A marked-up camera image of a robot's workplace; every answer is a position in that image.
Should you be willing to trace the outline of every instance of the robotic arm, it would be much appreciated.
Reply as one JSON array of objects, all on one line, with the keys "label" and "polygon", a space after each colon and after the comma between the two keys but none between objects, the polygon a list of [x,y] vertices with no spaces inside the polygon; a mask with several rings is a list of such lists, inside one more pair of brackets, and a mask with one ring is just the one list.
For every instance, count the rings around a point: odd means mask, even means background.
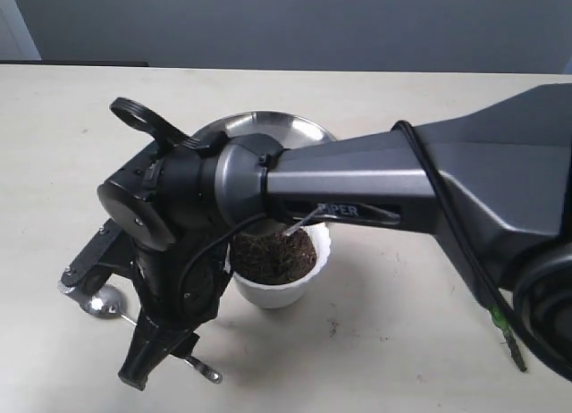
[{"label": "robotic arm", "polygon": [[111,219],[60,291],[82,302],[113,273],[132,279],[141,311],[119,376],[143,390],[216,317],[236,233],[322,221],[423,232],[479,304],[572,380],[570,102],[572,84],[548,85],[458,119],[284,149],[264,134],[188,137],[118,98],[111,110],[154,141],[97,189]]}]

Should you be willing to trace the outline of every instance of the metal bowl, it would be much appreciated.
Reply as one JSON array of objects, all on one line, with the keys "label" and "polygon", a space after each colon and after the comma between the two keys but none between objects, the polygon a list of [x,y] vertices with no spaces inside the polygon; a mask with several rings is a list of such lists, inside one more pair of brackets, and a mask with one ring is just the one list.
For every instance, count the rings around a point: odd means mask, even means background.
[{"label": "metal bowl", "polygon": [[264,133],[289,149],[310,147],[336,140],[328,130],[315,122],[292,114],[269,111],[245,112],[222,118],[197,131],[193,138],[202,139],[211,131],[226,131],[230,137]]}]

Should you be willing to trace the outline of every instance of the white paper cup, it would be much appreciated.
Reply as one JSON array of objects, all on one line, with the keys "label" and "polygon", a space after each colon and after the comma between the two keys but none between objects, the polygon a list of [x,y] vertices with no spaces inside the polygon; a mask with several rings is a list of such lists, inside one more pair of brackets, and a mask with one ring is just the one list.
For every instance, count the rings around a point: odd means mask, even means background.
[{"label": "white paper cup", "polygon": [[284,285],[263,285],[245,279],[234,273],[234,281],[237,284],[242,297],[260,308],[284,308],[294,303],[304,295],[307,285],[314,279],[325,266],[330,256],[330,232],[324,223],[303,227],[307,232],[316,253],[314,268],[301,279]]}]

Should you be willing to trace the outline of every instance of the wire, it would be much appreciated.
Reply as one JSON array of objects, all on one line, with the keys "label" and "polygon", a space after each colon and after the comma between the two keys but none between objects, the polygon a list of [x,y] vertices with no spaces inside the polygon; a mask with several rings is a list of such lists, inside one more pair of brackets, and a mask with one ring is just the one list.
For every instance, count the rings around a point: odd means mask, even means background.
[{"label": "wire", "polygon": [[[189,272],[192,270],[193,265],[195,265],[200,258],[202,258],[205,254],[207,254],[217,246],[220,246],[221,244],[225,243],[232,236],[246,230],[253,223],[262,221],[266,217],[267,217],[266,214],[258,214],[250,216],[250,218],[247,218],[244,221],[236,224],[231,230],[226,232],[223,236],[219,237],[218,239],[214,240],[213,242],[209,243],[207,246],[202,248],[193,258],[190,259],[190,261],[185,265],[185,268],[181,272],[181,277],[179,278],[179,290],[182,289],[185,279],[189,275]],[[182,299],[179,302],[179,308],[181,309],[182,312]]]},{"label": "wire", "polygon": [[506,317],[510,326],[514,329],[520,340],[530,349],[533,354],[540,359],[545,366],[550,368],[556,374],[572,381],[572,366],[565,360],[550,353],[536,338],[525,328],[524,324],[517,316],[513,308],[502,297],[494,280],[484,270],[475,255],[475,250],[468,237],[467,231],[459,216],[459,212],[455,207],[454,200],[450,196],[449,189],[445,180],[435,167],[432,158],[429,156],[425,148],[425,144],[421,141],[415,129],[405,121],[397,122],[392,130],[402,131],[408,140],[411,149],[413,150],[421,168],[425,171],[427,179],[431,183],[437,202],[442,208],[442,212],[449,223],[449,226],[455,236],[455,239],[461,248],[463,255],[470,264],[473,273],[477,279],[483,284],[487,292],[490,294],[495,305],[499,308],[501,313]]}]

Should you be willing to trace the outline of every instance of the spoon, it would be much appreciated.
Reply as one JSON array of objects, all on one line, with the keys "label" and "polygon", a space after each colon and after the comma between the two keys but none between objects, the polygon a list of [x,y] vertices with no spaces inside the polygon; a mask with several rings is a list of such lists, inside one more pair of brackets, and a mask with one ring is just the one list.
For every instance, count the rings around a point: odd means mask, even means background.
[{"label": "spoon", "polygon": [[[121,291],[112,285],[104,285],[91,299],[80,304],[80,307],[98,319],[121,317],[131,325],[137,325],[133,319],[123,313],[124,304],[125,298]],[[188,355],[183,361],[213,384],[219,384],[223,380],[223,375],[192,355]]]}]

